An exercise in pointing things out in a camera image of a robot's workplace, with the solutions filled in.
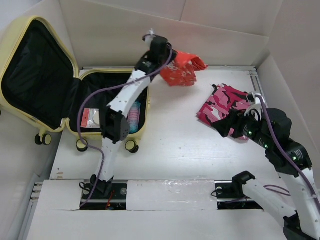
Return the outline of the pink camouflage cloth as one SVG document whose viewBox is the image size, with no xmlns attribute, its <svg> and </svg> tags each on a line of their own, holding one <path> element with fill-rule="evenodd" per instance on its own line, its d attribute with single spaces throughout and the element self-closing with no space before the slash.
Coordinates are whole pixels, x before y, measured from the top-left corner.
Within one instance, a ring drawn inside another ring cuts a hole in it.
<svg viewBox="0 0 320 240">
<path fill-rule="evenodd" d="M 250 106 L 246 91 L 226 84 L 213 84 L 212 87 L 213 92 L 196 114 L 203 124 L 213 128 L 212 123 L 226 118 L 232 110 L 247 110 Z"/>
</svg>

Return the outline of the red white patterned cloth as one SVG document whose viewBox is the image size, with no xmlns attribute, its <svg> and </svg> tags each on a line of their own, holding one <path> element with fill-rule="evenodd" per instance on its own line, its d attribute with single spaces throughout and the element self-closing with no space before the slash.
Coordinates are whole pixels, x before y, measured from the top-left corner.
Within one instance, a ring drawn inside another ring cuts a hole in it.
<svg viewBox="0 0 320 240">
<path fill-rule="evenodd" d="M 170 86 L 190 87 L 197 82 L 196 73 L 208 65 L 196 54 L 177 51 L 175 59 L 160 71 L 160 76 Z"/>
</svg>

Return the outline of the pink blue tube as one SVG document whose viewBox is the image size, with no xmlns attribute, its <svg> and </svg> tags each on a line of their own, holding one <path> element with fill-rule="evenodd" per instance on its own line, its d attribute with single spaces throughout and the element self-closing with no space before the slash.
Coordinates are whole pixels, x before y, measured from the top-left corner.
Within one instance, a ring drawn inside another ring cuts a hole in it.
<svg viewBox="0 0 320 240">
<path fill-rule="evenodd" d="M 130 134 L 134 134 L 138 131 L 139 121 L 140 121 L 140 109 L 141 104 L 136 101 L 130 108 L 127 116 L 127 121 L 130 126 Z"/>
</svg>

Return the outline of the packaged round cosmetic puff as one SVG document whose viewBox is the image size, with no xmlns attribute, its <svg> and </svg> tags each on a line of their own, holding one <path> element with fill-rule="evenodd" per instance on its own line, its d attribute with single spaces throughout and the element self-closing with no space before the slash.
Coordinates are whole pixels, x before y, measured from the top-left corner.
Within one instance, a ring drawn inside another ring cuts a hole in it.
<svg viewBox="0 0 320 240">
<path fill-rule="evenodd" d="M 85 108 L 81 119 L 81 128 L 99 129 L 100 128 L 100 114 L 99 109 Z"/>
</svg>

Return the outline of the yellow hard-shell suitcase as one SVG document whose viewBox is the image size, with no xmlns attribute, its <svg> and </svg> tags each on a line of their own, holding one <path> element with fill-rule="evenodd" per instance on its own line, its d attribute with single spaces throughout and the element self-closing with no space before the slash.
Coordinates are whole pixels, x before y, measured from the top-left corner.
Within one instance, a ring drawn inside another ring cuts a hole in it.
<svg viewBox="0 0 320 240">
<path fill-rule="evenodd" d="M 94 68 L 80 73 L 77 61 L 51 24 L 22 16 L 9 24 L 0 43 L 0 105 L 39 130 L 37 145 L 51 133 L 69 130 L 77 138 L 99 140 L 100 128 L 77 128 L 80 106 L 99 109 L 120 92 L 130 68 Z"/>
</svg>

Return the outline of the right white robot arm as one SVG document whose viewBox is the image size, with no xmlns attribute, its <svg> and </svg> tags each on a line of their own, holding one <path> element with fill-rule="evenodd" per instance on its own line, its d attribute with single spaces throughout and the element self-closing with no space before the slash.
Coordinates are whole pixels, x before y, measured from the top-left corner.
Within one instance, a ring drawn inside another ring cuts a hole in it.
<svg viewBox="0 0 320 240">
<path fill-rule="evenodd" d="M 292 121 L 280 109 L 266 108 L 256 119 L 244 110 L 232 110 L 212 124 L 222 137 L 248 137 L 265 150 L 265 156 L 284 181 L 294 206 L 281 201 L 248 171 L 231 180 L 218 181 L 213 192 L 226 208 L 250 200 L 269 213 L 281 226 L 288 240 L 320 238 L 320 197 L 316 192 L 312 161 L 305 147 L 290 138 Z"/>
</svg>

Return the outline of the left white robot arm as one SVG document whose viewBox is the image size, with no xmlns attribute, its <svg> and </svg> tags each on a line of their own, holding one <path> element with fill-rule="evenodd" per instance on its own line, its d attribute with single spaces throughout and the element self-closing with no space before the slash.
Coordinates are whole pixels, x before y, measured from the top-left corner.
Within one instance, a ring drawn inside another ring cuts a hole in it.
<svg viewBox="0 0 320 240">
<path fill-rule="evenodd" d="M 118 150 L 130 132 L 127 117 L 131 107 L 153 79 L 177 55 L 168 39 L 163 36 L 149 33 L 143 37 L 143 41 L 149 45 L 149 50 L 135 65 L 128 81 L 114 87 L 120 89 L 119 94 L 99 110 L 101 159 L 90 178 L 90 194 L 97 194 L 103 199 L 111 194 Z"/>
</svg>

